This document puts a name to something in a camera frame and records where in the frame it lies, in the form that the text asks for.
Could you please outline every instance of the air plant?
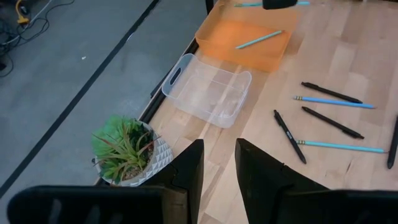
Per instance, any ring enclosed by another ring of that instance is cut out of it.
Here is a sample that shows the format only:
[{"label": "air plant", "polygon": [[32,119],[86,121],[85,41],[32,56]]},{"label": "air plant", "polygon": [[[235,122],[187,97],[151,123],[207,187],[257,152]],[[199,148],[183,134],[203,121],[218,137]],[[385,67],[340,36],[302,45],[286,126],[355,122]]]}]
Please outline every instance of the air plant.
[{"label": "air plant", "polygon": [[93,133],[91,144],[101,167],[99,175],[118,184],[133,169],[141,172],[150,160],[149,149],[156,139],[141,122],[112,116],[105,126]]}]

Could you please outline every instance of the wooden table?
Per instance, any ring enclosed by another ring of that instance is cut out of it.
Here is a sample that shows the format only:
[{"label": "wooden table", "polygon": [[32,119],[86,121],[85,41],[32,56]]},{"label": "wooden table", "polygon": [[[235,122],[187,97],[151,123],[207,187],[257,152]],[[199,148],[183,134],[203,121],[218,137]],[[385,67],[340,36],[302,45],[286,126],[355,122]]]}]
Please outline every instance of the wooden table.
[{"label": "wooden table", "polygon": [[[387,154],[301,146],[299,160],[273,118],[283,116],[296,139],[389,150],[398,113],[398,4],[384,1],[313,1],[304,12],[277,72],[266,73],[204,56],[205,63],[230,72],[248,70],[252,85],[229,129],[200,120],[164,100],[150,125],[172,146],[175,156],[195,139],[205,142],[205,176],[200,223],[247,223],[236,179],[234,145],[245,138],[297,172],[331,189],[398,189],[398,164]],[[294,95],[330,98],[301,82],[374,104],[376,110],[295,101]],[[307,106],[365,136],[355,140],[300,108]]]}]

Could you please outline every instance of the white planter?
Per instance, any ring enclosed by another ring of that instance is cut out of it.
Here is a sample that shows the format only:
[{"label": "white planter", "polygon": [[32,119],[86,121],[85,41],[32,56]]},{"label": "white planter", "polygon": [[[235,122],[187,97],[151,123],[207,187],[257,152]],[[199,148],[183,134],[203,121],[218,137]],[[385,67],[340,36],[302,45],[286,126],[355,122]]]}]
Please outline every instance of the white planter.
[{"label": "white planter", "polygon": [[[143,123],[144,127],[148,130],[152,130],[152,128],[146,124]],[[157,138],[158,135],[154,131],[153,138]],[[147,179],[151,178],[153,175],[158,173],[163,167],[165,167],[167,164],[169,164],[173,160],[173,153],[169,145],[162,139],[158,138],[154,142],[154,153],[152,155],[152,158],[148,162],[147,166],[145,169],[138,174],[137,176],[129,179],[129,180],[122,180],[118,185],[123,186],[123,187],[136,187],[138,185],[141,185],[143,182],[145,182]],[[96,162],[96,169],[98,173],[101,172],[101,166],[97,163],[97,158],[95,158]],[[111,183],[111,179],[105,179],[102,178],[108,183]]]}]

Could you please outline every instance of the black pen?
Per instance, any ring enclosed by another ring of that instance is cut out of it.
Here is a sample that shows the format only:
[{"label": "black pen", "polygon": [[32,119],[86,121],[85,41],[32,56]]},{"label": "black pen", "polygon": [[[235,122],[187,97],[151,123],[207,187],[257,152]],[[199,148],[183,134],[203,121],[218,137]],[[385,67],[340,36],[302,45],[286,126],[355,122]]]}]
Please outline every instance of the black pen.
[{"label": "black pen", "polygon": [[331,96],[335,96],[335,97],[337,97],[337,98],[340,98],[340,99],[343,99],[343,100],[346,100],[346,101],[349,101],[349,102],[353,102],[353,103],[362,103],[361,100],[358,100],[358,99],[356,99],[356,98],[352,98],[352,97],[350,97],[350,96],[346,96],[346,95],[343,95],[343,94],[340,94],[340,93],[336,93],[335,91],[327,90],[327,89],[325,89],[325,88],[319,87],[319,86],[316,85],[316,84],[312,84],[312,83],[308,83],[308,82],[306,82],[306,83],[305,83],[305,82],[302,82],[301,85],[303,85],[303,86],[305,86],[305,87],[308,87],[308,88],[311,88],[311,89],[313,89],[313,90],[318,90],[318,91],[320,91],[320,92],[322,92],[322,93],[329,94],[329,95],[331,95]]},{"label": "black pen", "polygon": [[274,118],[276,119],[276,121],[278,122],[279,126],[282,127],[282,129],[284,130],[287,138],[289,139],[290,143],[292,144],[294,150],[296,151],[298,157],[300,158],[300,160],[304,163],[307,164],[305,157],[303,155],[303,153],[301,152],[299,145],[297,145],[296,140],[294,140],[292,133],[290,133],[290,131],[287,129],[286,124],[284,123],[284,120],[282,119],[282,117],[279,115],[278,111],[274,110]]},{"label": "black pen", "polygon": [[322,115],[322,114],[320,114],[320,113],[317,113],[317,112],[314,111],[314,110],[311,110],[310,108],[307,108],[307,107],[305,107],[305,106],[302,106],[301,108],[303,108],[303,110],[304,110],[305,112],[309,113],[310,115],[313,115],[313,116],[315,116],[315,117],[321,119],[322,121],[325,121],[326,123],[329,123],[329,124],[333,125],[334,127],[338,128],[338,129],[340,129],[340,130],[342,130],[343,133],[345,133],[345,134],[347,134],[347,135],[349,135],[349,136],[351,136],[351,137],[353,137],[353,138],[360,138],[360,139],[364,139],[364,138],[365,138],[365,137],[363,137],[361,134],[357,133],[356,131],[353,131],[352,129],[347,128],[346,126],[344,126],[344,125],[342,125],[342,124],[339,124],[339,123],[337,123],[336,121],[333,121],[332,119],[327,118],[327,117],[325,117],[324,115]]},{"label": "black pen", "polygon": [[398,146],[398,117],[396,120],[396,126],[394,127],[394,134],[392,135],[390,151],[388,153],[388,160],[387,160],[388,169],[391,169],[391,167],[394,165],[394,161],[396,159],[397,146]]}]

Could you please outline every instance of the orange plastic tray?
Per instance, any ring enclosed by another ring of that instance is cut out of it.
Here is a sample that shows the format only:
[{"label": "orange plastic tray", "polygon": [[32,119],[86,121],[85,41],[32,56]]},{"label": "orange plastic tray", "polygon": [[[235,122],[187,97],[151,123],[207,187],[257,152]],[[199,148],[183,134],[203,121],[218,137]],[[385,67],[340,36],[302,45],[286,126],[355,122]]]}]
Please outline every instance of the orange plastic tray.
[{"label": "orange plastic tray", "polygon": [[[205,55],[272,72],[279,67],[298,16],[295,9],[234,7],[232,1],[219,0],[195,38]],[[278,30],[282,33],[243,49],[235,49]]]}]

